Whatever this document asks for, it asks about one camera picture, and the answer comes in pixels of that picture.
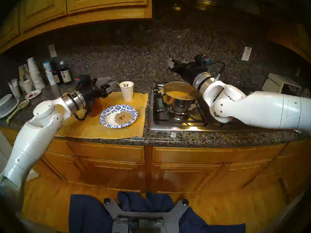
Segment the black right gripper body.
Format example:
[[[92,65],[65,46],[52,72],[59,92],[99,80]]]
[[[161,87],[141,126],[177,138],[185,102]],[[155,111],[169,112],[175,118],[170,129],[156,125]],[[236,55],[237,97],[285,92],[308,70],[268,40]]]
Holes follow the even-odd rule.
[[[188,83],[194,83],[195,78],[203,72],[207,71],[206,66],[200,66],[196,62],[188,63],[188,68],[176,68],[173,67],[173,72],[179,74],[181,78]]]

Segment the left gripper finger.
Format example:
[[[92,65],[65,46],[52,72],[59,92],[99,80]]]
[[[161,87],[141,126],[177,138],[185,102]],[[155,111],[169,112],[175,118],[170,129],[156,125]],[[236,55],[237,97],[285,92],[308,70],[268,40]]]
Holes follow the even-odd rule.
[[[106,94],[110,94],[118,85],[117,81],[109,81],[104,85],[104,91]]]
[[[95,85],[100,88],[102,87],[103,85],[106,85],[110,82],[112,82],[112,79],[111,77],[101,77],[101,78],[98,78],[95,82]]]

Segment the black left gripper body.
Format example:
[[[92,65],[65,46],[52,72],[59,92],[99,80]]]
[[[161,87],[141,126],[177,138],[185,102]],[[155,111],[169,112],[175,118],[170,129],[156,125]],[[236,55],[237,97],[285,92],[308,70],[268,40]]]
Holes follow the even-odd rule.
[[[94,83],[83,85],[82,97],[85,101],[85,106],[91,106],[95,99],[106,98],[109,95],[109,92],[107,92],[108,89],[109,84],[103,84],[99,87]]]

